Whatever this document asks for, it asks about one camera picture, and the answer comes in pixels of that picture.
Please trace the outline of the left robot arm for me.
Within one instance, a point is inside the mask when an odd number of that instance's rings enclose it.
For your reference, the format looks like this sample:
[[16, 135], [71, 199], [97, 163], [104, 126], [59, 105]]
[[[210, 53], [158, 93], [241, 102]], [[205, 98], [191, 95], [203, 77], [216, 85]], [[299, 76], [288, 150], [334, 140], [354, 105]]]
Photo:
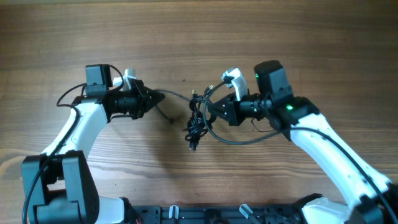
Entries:
[[101, 197], [87, 157], [102, 129], [116, 118], [139, 119], [165, 99], [131, 70], [112, 79], [109, 64], [88, 65], [86, 82], [64, 127], [41, 154], [21, 165], [23, 223], [143, 223], [125, 197]]

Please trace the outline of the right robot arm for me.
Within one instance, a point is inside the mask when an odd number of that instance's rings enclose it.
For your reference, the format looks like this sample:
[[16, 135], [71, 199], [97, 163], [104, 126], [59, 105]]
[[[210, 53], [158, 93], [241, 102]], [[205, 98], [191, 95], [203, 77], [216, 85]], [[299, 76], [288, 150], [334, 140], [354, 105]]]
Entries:
[[331, 179], [345, 203], [311, 194], [294, 204], [294, 223], [397, 223], [397, 185], [364, 161], [333, 130], [320, 110], [306, 97], [294, 96], [278, 60], [254, 67], [258, 93], [251, 94], [238, 68], [222, 74], [222, 84], [234, 88], [217, 102], [207, 95], [203, 112], [239, 126], [245, 119], [267, 119], [272, 135], [283, 134], [303, 149]]

